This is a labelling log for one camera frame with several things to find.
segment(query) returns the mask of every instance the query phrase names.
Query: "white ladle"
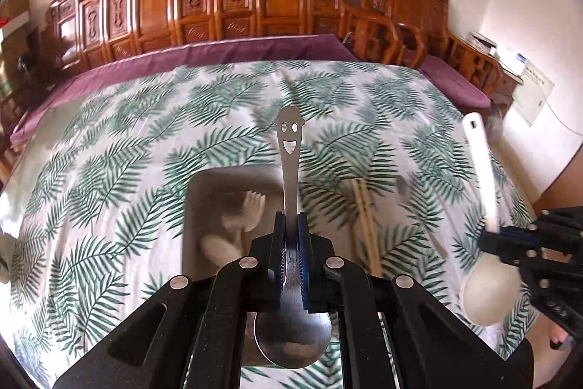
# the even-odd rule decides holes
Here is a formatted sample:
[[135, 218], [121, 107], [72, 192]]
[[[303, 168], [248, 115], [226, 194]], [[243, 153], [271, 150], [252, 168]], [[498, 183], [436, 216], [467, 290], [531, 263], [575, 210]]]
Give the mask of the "white ladle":
[[[494, 174], [482, 117], [472, 112], [463, 118], [462, 124], [480, 185], [486, 231], [500, 233]], [[520, 287], [518, 268], [500, 262], [496, 255], [484, 252], [462, 282], [459, 304], [470, 322], [487, 327], [501, 322], [508, 315], [520, 297]]]

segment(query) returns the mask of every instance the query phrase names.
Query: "leaf pattern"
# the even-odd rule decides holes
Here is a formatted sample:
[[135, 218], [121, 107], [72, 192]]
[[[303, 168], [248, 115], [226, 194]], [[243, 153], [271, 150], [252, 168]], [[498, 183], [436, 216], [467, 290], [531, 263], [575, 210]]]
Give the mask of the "leaf pattern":
[[[496, 339], [497, 330], [465, 320], [459, 279], [448, 275], [471, 270], [483, 229], [462, 116], [419, 72], [303, 60], [183, 65], [91, 94], [34, 184], [13, 256], [11, 311], [23, 322], [16, 357], [40, 386], [181, 272], [193, 174], [279, 163], [274, 121], [288, 104], [307, 120], [299, 192], [310, 230], [358, 234], [350, 180], [364, 179], [384, 276], [413, 276], [472, 331]], [[490, 158], [501, 221], [526, 226], [526, 207]], [[368, 268], [357, 246], [355, 260]], [[533, 315], [524, 293], [496, 335], [498, 354], [508, 357]], [[310, 367], [241, 370], [242, 387], [342, 384], [334, 338]]]

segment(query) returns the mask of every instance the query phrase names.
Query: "wooden chopstick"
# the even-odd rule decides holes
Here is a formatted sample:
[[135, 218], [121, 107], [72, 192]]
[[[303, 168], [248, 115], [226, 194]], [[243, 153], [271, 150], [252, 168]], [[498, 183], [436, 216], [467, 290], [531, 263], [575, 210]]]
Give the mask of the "wooden chopstick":
[[360, 228], [368, 255], [369, 271], [374, 276], [382, 277], [383, 269], [381, 268], [381, 259], [378, 252], [377, 229], [372, 221], [369, 205], [370, 196], [366, 188], [366, 183], [364, 180], [357, 178], [351, 180], [351, 185], [355, 194], [356, 206], [359, 210]]

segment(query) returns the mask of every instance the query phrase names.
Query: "paper poster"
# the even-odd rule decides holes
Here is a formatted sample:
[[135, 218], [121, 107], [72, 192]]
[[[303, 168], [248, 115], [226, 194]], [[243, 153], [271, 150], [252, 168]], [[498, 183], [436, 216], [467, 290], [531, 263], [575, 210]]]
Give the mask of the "paper poster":
[[521, 77], [524, 84], [518, 85], [514, 90], [512, 107], [520, 113], [529, 126], [532, 126], [553, 91], [555, 83], [530, 61], [527, 62]]

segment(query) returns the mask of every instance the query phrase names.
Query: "metal rivet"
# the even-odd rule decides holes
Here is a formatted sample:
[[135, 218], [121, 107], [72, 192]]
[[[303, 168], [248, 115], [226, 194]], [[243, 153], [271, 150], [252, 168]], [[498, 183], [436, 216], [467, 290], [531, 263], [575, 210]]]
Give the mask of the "metal rivet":
[[183, 275], [177, 275], [170, 280], [170, 287], [176, 290], [183, 289], [188, 285], [188, 278]]
[[401, 289], [410, 289], [411, 287], [413, 287], [413, 284], [415, 283], [415, 281], [411, 277], [409, 277], [408, 275], [400, 275], [399, 277], [397, 277], [395, 279], [395, 283]]
[[257, 265], [257, 259], [255, 259], [253, 256], [247, 256], [239, 261], [239, 265], [243, 269], [252, 269]]
[[344, 265], [344, 261], [342, 258], [333, 256], [326, 259], [326, 265], [331, 269], [340, 269]]

